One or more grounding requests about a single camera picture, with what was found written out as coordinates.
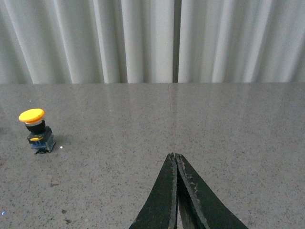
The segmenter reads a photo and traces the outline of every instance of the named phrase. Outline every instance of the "speckled stone surface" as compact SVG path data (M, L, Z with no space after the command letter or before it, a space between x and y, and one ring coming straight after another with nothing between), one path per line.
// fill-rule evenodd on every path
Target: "speckled stone surface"
M250 229L305 228L305 83L0 85L0 145L0 228L127 229L170 152Z
M176 153L250 229L305 228L305 83L170 85Z

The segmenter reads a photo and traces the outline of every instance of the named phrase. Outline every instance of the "white pleated backdrop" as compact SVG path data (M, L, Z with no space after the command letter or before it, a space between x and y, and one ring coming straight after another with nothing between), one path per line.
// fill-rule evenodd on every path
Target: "white pleated backdrop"
M305 81L305 0L0 0L0 83Z

